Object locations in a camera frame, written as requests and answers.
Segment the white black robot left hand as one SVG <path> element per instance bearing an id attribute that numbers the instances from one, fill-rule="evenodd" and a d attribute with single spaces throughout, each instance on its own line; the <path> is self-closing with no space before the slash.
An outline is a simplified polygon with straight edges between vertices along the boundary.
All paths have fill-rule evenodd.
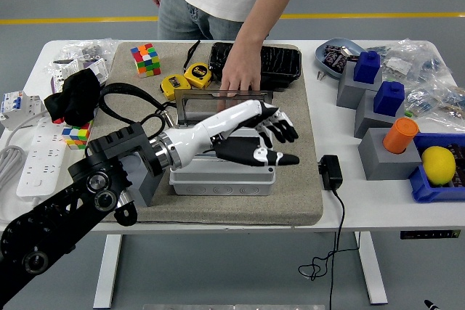
<path id="1" fill-rule="evenodd" d="M 242 127 L 255 129 L 264 140 L 260 147 L 244 137 L 231 137 Z M 247 166 L 290 166 L 299 164 L 295 155 L 271 150 L 271 131 L 280 143 L 299 138 L 287 115 L 274 105 L 250 99 L 229 107 L 188 129 L 168 129 L 158 141 L 164 144 L 173 169 L 189 165 L 195 155 L 213 150 L 217 157 Z"/>

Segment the person's left hand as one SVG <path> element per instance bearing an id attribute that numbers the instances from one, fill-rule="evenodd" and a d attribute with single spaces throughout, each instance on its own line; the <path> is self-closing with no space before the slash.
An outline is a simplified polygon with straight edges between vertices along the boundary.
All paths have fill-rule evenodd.
<path id="1" fill-rule="evenodd" d="M 222 91 L 259 91 L 262 42 L 236 41 L 222 70 Z"/>

